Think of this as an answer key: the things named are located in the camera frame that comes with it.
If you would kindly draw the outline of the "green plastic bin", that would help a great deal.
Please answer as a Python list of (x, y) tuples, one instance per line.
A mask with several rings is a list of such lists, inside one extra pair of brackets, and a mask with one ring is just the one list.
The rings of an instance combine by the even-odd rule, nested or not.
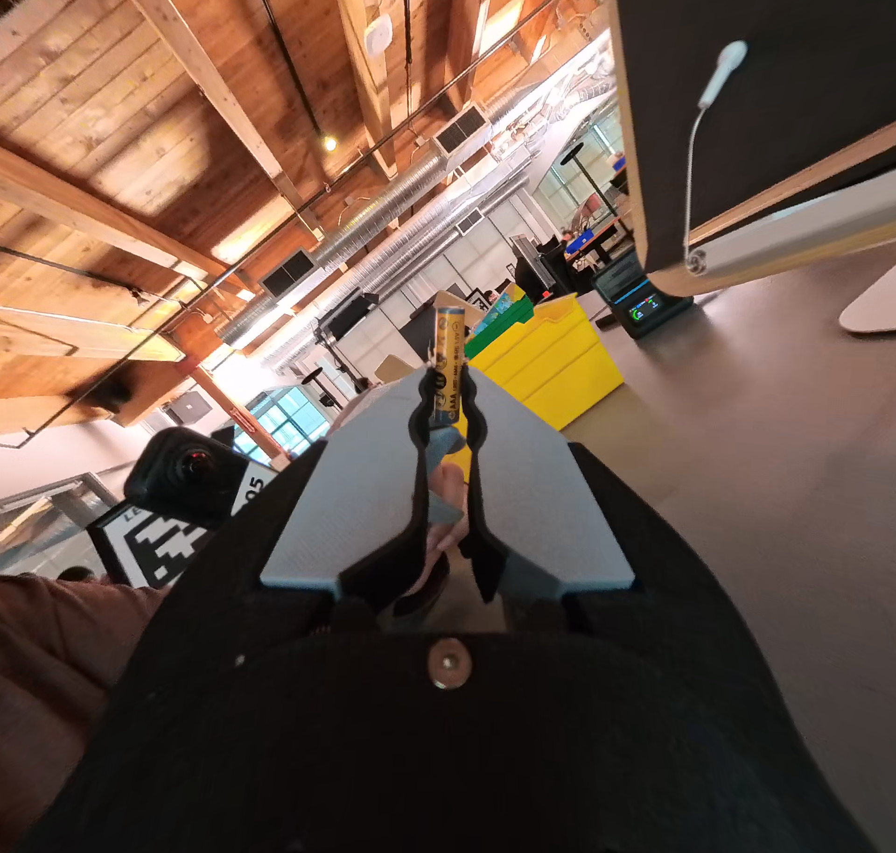
[(526, 323), (533, 317), (534, 306), (526, 296), (504, 314), (494, 320), (487, 314), (485, 318), (470, 332), (464, 346), (465, 357), (472, 360), (485, 348), (496, 341), (511, 326)]

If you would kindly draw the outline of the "duct vent grille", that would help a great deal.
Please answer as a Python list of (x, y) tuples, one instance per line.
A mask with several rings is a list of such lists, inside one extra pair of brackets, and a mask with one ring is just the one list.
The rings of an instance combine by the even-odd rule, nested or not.
[(277, 268), (263, 276), (260, 285), (270, 296), (280, 298), (308, 276), (315, 274), (317, 269), (315, 260), (306, 250), (299, 248)]
[(471, 102), (434, 135), (434, 145), (445, 159), (456, 160), (482, 146), (491, 127), (483, 107)]

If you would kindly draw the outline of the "black softbox light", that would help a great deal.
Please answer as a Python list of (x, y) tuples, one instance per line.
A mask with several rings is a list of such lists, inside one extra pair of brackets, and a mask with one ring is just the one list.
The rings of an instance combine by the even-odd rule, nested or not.
[(339, 305), (326, 312), (318, 321), (318, 336), (330, 342), (344, 338), (366, 315), (379, 304), (379, 295), (359, 288)]

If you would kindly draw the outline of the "black monitor screen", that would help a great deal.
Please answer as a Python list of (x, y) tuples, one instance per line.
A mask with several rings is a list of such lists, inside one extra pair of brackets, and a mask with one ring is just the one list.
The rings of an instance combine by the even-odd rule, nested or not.
[(435, 339), (434, 306), (425, 303), (412, 311), (409, 321), (399, 329), (399, 332), (421, 361), (428, 362)]

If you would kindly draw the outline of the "person's brown sweater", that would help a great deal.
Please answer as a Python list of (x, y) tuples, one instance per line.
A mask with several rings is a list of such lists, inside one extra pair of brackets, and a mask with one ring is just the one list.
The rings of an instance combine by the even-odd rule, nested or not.
[(31, 689), (1, 683), (1, 850), (18, 841), (53, 802), (106, 705), (89, 683)]

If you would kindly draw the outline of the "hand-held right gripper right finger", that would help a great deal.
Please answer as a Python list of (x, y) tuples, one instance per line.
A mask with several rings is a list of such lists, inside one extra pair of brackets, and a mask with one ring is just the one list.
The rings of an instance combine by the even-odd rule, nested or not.
[(477, 368), (462, 373), (469, 534), (481, 598), (630, 590), (633, 568), (566, 438)]

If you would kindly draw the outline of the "black wooden book stand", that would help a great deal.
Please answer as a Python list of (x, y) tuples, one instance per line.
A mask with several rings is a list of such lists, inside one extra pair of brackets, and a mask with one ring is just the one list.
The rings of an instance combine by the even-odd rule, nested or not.
[(894, 246), (895, 0), (608, 0), (636, 253), (677, 297)]

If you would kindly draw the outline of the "black power bank with display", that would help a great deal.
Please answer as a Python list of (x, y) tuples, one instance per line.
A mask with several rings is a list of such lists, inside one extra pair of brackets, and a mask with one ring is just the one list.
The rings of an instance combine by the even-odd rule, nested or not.
[(592, 287), (634, 340), (643, 339), (694, 304), (692, 296), (672, 296), (655, 287), (634, 249), (598, 270)]

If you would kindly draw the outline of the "person's left hand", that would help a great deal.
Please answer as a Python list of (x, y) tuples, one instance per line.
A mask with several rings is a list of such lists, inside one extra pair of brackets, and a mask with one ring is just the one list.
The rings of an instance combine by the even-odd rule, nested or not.
[(465, 516), (456, 525), (430, 525), (427, 515), (427, 546), (424, 568), (413, 591), (419, 591), (425, 585), (432, 569), (439, 558), (458, 547), (469, 533), (469, 515), (467, 507), (468, 485), (459, 465), (441, 464), (430, 474), (428, 480), (430, 492), (438, 494), (442, 500), (463, 507)]

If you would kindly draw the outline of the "dark office chair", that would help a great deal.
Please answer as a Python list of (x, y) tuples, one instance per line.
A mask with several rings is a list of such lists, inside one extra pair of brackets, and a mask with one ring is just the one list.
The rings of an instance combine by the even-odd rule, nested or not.
[(565, 244), (555, 235), (539, 243), (525, 234), (517, 234), (510, 238), (510, 246), (517, 260), (514, 283), (534, 306), (547, 299), (576, 294), (566, 263)]

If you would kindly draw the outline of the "yellow plastic bin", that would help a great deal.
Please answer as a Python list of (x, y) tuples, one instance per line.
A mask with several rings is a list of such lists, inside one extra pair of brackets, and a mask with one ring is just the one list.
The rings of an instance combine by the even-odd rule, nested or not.
[(577, 296), (534, 306), (468, 362), (557, 431), (624, 385)]

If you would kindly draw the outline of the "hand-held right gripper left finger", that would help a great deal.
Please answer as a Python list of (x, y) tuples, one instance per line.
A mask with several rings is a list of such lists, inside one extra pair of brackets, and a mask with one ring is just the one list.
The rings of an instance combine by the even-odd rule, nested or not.
[(376, 612), (418, 579), (427, 549), (430, 371), (420, 367), (324, 440), (264, 565), (264, 588), (358, 598)]

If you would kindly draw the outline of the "yellow black battery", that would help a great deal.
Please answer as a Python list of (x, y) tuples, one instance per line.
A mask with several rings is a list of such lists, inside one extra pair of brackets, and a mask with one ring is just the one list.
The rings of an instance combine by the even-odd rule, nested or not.
[(459, 307), (439, 306), (434, 313), (433, 422), (439, 426), (455, 424), (461, 414), (465, 320), (465, 310)]

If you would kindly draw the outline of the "black floor lamp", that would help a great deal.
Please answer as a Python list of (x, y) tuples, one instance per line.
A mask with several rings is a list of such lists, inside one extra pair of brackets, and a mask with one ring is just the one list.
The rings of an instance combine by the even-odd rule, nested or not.
[(569, 232), (579, 236), (587, 229), (599, 224), (609, 213), (602, 191), (581, 161), (584, 144), (576, 143), (561, 158), (562, 177), (567, 198), (573, 204), (574, 212), (568, 220)]
[(329, 409), (339, 413), (342, 411), (342, 404), (330, 388), (327, 387), (325, 381), (322, 379), (322, 375), (322, 367), (317, 367), (304, 376), (300, 384), (305, 391), (308, 391), (310, 388), (314, 389), (318, 403), (322, 409)]

